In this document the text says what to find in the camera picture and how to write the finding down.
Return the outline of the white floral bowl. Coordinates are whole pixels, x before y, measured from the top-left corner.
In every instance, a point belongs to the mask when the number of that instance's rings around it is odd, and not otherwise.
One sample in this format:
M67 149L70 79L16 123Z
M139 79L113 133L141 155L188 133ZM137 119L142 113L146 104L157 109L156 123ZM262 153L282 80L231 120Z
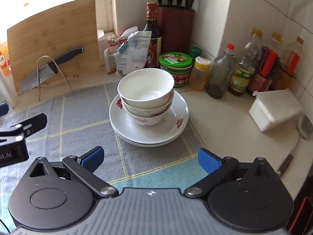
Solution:
M134 114L135 116L155 117L155 116L158 116L158 115L164 113L165 110L171 106L173 98L174 98L174 90L171 91L170 98L165 105L158 107L158 108L154 108L154 109L134 108L134 107L130 106L129 104L127 104L126 101L124 100L124 98L120 97L120 100L121 100L122 106L125 109L127 109L130 113Z
M130 106L139 109L154 109L165 105L174 88L173 76L161 69L140 69L118 84L119 95Z
M157 116L140 117L140 116L136 116L136 115L132 114L130 111L128 111L127 108L125 108L126 112L130 116L132 121L134 121L135 123L142 125L142 126L153 126L153 125L158 124L161 121L161 119L167 114L169 109L170 109L170 105L166 108L166 110L163 113L161 113Z

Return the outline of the orange label sauce bottle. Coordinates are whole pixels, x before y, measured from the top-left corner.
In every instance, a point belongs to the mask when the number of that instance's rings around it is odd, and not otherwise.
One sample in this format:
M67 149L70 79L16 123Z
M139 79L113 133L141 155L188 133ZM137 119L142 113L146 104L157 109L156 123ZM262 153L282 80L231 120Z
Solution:
M270 90L284 90L292 86L303 56L303 44L303 39L297 37L295 42L287 45L282 57L279 59L279 65L275 70Z

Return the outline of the large white fruit plate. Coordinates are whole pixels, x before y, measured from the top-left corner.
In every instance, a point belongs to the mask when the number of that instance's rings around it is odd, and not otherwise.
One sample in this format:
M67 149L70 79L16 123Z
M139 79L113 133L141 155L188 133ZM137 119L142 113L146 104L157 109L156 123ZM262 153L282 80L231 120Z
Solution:
M142 147L166 145L178 138L184 131L189 110L185 99L177 91L167 114L153 126L142 126L130 118L122 106L120 96L116 96L109 109L113 130L124 141Z

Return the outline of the white clipped food bag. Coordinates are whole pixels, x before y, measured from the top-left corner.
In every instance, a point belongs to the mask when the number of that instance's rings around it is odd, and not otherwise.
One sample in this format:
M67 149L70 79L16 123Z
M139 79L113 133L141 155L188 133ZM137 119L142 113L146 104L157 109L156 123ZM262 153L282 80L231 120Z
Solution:
M113 54L116 75L125 76L145 67L151 36L151 31L136 31L117 48Z

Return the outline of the grey checked dish mat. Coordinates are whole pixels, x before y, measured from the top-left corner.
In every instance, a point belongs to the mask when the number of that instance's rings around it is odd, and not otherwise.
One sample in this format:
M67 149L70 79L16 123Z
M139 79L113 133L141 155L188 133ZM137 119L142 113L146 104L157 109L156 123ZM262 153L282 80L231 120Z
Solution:
M186 189L205 177L197 151L203 146L189 122L174 141L144 148L121 139L113 130L109 108L117 96L117 82L62 94L20 113L1 117L1 127L9 127L40 113L47 116L46 127L27 139L29 159L1 168L1 232L15 229L8 211L8 199L32 161L44 156L60 161L80 156L95 146L104 149L104 161L95 175L116 186Z

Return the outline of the black handled kitchen knife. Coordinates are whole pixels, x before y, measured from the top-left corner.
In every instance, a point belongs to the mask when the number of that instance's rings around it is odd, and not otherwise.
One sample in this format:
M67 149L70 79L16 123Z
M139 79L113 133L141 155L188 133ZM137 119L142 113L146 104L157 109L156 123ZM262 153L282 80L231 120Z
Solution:
M60 65L60 64L66 63L67 61L71 60L73 57L75 57L79 54L82 54L83 52L84 52L83 47L75 47L75 48L72 48L72 49L68 50L67 52L61 54L60 56L58 56L55 59L55 61L56 61L57 65ZM52 61L39 67L40 74L41 74L41 76L40 76L41 80L43 78L42 74L44 73L44 71L47 70L48 73L50 73L51 69L54 71L55 75L58 74L57 69L56 69L55 65L52 63ZM21 81L20 89L19 89L18 93L26 92L26 91L31 90L31 89L38 86L36 70L34 72L32 72L31 74L29 74L28 76L26 76Z

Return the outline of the dark red knife block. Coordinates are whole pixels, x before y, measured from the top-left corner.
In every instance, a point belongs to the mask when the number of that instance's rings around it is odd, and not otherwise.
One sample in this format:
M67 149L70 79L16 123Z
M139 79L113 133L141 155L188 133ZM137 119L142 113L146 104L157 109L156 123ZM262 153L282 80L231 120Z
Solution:
M195 0L157 0L156 18L162 33L161 53L184 52L189 50L195 10Z

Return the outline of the gold cap oil bottle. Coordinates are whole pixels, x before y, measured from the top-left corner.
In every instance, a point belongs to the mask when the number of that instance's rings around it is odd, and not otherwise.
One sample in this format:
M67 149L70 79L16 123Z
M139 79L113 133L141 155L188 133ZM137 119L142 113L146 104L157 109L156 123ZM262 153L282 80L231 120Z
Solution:
M244 47L244 52L235 64L228 91L234 96L242 96L256 71L257 64L262 56L263 32L253 28L251 41Z

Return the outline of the clear red cap bottle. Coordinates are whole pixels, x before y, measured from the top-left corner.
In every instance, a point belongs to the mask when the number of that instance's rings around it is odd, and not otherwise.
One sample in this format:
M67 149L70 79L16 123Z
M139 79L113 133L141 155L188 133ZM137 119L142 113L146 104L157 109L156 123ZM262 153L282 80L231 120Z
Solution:
M235 69L235 46L227 44L223 53L213 62L206 92L215 99L222 98L229 86L230 78Z

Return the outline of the white plastic seasoning box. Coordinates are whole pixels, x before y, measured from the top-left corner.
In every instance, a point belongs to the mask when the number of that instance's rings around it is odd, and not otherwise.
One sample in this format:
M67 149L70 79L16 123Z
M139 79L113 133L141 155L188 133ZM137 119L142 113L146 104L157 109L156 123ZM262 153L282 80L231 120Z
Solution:
M301 104L289 89L254 91L253 96L255 101L250 107L249 114L262 133L302 112Z

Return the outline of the green cap small bottle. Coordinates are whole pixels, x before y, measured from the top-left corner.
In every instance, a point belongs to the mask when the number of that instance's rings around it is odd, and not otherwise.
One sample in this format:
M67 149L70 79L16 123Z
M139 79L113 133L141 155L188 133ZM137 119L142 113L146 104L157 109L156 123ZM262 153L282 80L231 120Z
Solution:
M202 56L202 53L203 53L202 49L199 48L199 47L196 47L196 46L191 47L190 50L189 50L189 55L193 59L195 59L198 56Z

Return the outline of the green lid sauce jar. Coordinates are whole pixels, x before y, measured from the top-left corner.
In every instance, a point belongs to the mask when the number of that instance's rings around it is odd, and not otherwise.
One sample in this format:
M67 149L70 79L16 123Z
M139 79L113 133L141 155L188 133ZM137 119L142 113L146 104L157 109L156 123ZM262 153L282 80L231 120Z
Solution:
M192 63L191 56L182 52L167 52L159 57L160 68L173 76L176 88L188 83Z

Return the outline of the red label sauce bottle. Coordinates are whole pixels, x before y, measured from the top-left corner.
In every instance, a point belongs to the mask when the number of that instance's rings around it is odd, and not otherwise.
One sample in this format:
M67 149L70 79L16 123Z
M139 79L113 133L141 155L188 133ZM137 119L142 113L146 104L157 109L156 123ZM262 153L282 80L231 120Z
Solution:
M258 63L257 70L247 87L247 92L252 95L253 92L267 91L273 81L274 72L281 56L282 36L274 31L265 45L263 45L261 60Z

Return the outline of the red white food bag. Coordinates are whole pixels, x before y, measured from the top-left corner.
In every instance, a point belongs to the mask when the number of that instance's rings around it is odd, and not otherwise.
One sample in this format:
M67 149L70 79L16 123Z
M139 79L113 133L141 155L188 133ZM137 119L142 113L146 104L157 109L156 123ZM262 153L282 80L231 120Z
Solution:
M131 27L126 29L120 36L111 34L111 37L108 39L108 48L104 50L104 63L106 66L107 73L115 73L117 66L114 54L117 53L117 49L120 45L127 41L127 38L130 34L136 32L138 27Z

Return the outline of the dark vinegar bottle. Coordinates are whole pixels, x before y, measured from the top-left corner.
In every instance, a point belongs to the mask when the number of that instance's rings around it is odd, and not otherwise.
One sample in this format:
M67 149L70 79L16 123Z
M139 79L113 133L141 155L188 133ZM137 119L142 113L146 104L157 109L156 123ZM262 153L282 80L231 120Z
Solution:
M161 30L157 24L157 4L146 3L146 25L143 31L150 31L151 38L146 56L145 68L159 68L161 54Z

